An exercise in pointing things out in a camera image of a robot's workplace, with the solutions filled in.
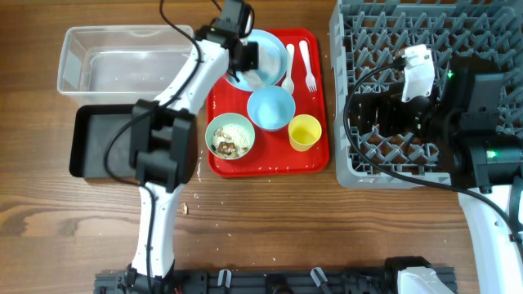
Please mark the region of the yellow plastic cup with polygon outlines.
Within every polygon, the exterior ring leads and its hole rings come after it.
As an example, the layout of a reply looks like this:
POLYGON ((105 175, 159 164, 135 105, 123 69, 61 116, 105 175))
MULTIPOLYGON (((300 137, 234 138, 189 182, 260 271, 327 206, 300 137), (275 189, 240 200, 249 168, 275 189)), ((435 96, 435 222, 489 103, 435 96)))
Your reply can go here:
POLYGON ((289 142, 298 152, 309 150, 322 136, 320 122, 309 114, 295 116, 288 125, 289 142))

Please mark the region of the green bowl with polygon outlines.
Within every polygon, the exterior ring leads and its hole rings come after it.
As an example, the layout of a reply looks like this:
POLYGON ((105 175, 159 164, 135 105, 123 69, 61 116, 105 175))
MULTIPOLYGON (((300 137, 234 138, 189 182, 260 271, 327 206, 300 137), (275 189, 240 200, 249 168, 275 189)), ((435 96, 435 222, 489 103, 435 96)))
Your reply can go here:
POLYGON ((211 150, 211 143, 212 143, 212 135, 213 133, 215 132, 216 129, 218 129, 219 127, 223 127, 227 124, 237 124, 237 125, 240 125, 241 127, 244 127, 246 130, 247 130, 247 133, 249 134, 249 137, 250 137, 250 143, 251 143, 251 148, 253 147, 254 145, 254 142, 255 142, 255 130, 254 130, 254 127, 253 125, 251 124, 251 122, 245 118, 243 115, 241 114, 237 114, 237 113, 225 113, 225 114, 221 114, 221 115, 218 115, 217 117, 215 117, 209 124, 208 124, 208 127, 207 127, 207 130, 205 132, 205 143, 208 147, 208 150, 215 156, 217 156, 212 150, 211 150))

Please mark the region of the rice and food scraps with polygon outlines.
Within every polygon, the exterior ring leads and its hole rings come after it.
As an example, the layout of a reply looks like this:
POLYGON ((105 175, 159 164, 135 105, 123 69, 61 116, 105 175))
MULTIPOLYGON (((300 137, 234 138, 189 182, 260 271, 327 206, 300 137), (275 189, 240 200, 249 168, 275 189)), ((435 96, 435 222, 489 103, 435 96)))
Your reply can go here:
POLYGON ((247 130, 237 124, 219 127, 212 135, 211 150, 220 158, 236 159, 251 148, 247 130))

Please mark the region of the white napkin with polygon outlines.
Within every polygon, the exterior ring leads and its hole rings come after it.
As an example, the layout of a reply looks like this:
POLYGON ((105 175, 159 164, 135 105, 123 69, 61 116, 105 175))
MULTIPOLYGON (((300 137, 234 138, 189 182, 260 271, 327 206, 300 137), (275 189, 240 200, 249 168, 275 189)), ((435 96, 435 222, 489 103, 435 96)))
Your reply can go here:
POLYGON ((280 68, 279 55, 273 55, 264 47, 258 48, 258 69, 243 72, 243 77, 252 91, 274 82, 280 68))

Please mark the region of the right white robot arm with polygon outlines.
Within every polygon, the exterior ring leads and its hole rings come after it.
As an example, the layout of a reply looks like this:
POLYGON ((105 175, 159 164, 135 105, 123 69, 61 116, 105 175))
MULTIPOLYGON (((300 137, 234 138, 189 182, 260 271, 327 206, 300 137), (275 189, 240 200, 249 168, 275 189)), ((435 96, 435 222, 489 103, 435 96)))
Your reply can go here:
POLYGON ((483 293, 522 291, 522 139, 497 130, 502 85, 493 61, 456 57, 439 100, 351 93, 342 113, 356 112, 362 128, 375 117, 383 135, 411 131, 438 147, 451 182, 432 186, 458 193, 483 293))

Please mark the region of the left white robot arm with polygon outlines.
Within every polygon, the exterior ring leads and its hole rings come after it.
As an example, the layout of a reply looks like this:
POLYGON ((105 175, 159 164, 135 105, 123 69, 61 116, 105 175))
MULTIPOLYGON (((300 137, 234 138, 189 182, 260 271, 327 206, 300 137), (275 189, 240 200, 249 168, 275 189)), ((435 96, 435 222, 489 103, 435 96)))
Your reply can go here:
POLYGON ((124 291, 176 291, 173 233, 179 196, 196 168, 196 115, 223 75, 258 66, 258 46, 247 40, 254 17, 246 2, 225 2, 220 16, 190 37, 189 57, 168 87, 132 107, 123 129, 130 132, 129 162, 136 172, 141 219, 124 291))

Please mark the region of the grey dishwasher rack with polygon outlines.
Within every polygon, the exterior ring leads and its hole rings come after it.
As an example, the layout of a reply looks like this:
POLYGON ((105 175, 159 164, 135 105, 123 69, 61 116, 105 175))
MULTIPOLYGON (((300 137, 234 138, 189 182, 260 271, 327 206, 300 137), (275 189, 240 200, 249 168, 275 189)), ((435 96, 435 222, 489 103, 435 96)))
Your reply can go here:
POLYGON ((410 133, 382 137, 378 125, 345 132, 343 108, 360 76, 391 63, 404 48, 431 48, 436 76, 457 56, 497 63, 505 74, 498 131, 522 135, 522 3, 520 1, 338 1, 329 21, 330 60, 337 94, 334 121, 339 184, 357 189, 411 189, 413 184, 376 171, 352 149, 352 141, 375 163, 421 180, 449 184, 438 170, 438 149, 410 133))

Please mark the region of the clear plastic waste bin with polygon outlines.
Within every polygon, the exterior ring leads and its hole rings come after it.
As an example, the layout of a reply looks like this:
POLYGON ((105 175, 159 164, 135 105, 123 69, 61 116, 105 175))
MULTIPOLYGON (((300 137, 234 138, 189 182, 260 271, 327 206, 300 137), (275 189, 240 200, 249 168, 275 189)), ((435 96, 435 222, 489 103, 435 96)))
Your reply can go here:
POLYGON ((78 105, 153 100, 187 61, 192 43, 169 25, 103 25, 68 29, 57 91, 78 105))

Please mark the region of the black food waste tray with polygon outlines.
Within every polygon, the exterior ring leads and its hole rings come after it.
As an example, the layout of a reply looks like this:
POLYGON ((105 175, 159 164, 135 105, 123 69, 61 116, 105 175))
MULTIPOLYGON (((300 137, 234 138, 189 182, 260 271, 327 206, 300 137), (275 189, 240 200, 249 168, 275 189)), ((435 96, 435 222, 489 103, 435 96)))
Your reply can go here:
MULTIPOLYGON (((131 105, 84 105, 76 113, 74 136, 69 159, 71 176, 84 179, 102 179, 105 171, 105 148, 114 134, 131 116, 131 105)), ((129 165, 130 131, 126 130, 114 143, 108 157, 110 170, 120 177, 133 177, 129 165)))

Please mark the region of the light blue plate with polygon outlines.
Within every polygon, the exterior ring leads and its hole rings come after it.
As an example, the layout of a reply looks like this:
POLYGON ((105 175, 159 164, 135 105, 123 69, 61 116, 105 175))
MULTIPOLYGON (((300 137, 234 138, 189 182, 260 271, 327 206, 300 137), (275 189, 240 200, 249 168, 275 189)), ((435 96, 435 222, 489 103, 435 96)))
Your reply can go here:
POLYGON ((278 83, 287 69, 288 54, 284 44, 274 34, 260 29, 251 32, 248 42, 258 45, 258 69, 237 72, 238 79, 226 74, 225 80, 231 86, 249 92, 278 83))

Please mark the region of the white plastic fork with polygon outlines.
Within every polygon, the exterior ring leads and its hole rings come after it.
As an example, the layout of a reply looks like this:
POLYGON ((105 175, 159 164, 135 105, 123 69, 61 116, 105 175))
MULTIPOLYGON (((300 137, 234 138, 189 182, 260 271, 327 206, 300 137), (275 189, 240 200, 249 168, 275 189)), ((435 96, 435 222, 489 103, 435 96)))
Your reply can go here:
POLYGON ((302 40, 299 42, 299 48, 300 52, 302 54, 302 60, 306 69, 306 86, 309 92, 316 92, 317 86, 316 86, 316 80, 315 76, 311 71, 311 56, 309 52, 309 48, 307 45, 307 42, 305 40, 302 40))

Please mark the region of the white plastic spoon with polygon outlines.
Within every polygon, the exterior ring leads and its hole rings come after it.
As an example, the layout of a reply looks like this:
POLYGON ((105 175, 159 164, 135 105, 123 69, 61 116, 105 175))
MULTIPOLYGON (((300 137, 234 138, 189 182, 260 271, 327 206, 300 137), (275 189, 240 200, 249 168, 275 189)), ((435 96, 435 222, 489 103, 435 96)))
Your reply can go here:
POLYGON ((294 91, 294 83, 292 80, 292 71, 293 71, 293 59, 294 59, 294 53, 295 53, 295 47, 293 44, 288 44, 286 46, 287 50, 287 68, 286 68, 286 74, 285 78, 281 83, 281 87, 287 91, 289 94, 293 94, 294 91))

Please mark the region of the red plastic tray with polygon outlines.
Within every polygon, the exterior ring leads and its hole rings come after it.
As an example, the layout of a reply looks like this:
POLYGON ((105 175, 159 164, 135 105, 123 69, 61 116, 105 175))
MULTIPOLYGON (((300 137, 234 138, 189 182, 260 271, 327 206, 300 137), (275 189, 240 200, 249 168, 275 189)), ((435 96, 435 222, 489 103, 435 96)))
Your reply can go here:
POLYGON ((330 158, 327 116, 321 79, 320 51, 315 35, 303 28, 271 29, 283 44, 308 45, 311 71, 315 76, 317 91, 306 87, 306 67, 300 52, 295 54, 292 79, 295 85, 293 98, 297 103, 296 114, 309 114, 318 119, 322 135, 317 143, 305 152, 296 151, 290 145, 288 128, 279 131, 255 129, 253 148, 242 158, 225 160, 208 152, 208 165, 222 177, 272 176, 276 174, 311 173, 322 170, 330 158))

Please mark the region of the light blue bowl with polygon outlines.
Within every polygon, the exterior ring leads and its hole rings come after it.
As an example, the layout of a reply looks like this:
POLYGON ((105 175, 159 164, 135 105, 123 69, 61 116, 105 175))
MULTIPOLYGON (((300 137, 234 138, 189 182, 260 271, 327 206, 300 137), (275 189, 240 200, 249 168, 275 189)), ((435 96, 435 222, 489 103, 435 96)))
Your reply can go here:
POLYGON ((264 131, 278 131, 287 126, 296 113, 296 102, 282 87, 267 86, 248 98, 248 116, 264 131))

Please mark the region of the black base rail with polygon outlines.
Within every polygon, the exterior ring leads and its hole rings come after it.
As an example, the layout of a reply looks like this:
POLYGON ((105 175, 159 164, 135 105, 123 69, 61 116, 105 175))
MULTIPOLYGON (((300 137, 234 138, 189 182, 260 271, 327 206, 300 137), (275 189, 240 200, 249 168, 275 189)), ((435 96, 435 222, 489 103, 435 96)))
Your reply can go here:
MULTIPOLYGON (((392 293, 392 285, 382 281, 385 270, 380 267, 363 267, 345 270, 326 270, 327 286, 333 293, 392 293)), ((252 272, 235 271, 230 286, 218 284, 219 274, 206 271, 176 270, 171 277, 173 288, 167 293, 268 293, 275 283, 286 282, 295 293, 321 293, 308 271, 252 272)), ((135 293, 125 271, 98 274, 95 293, 135 293)))

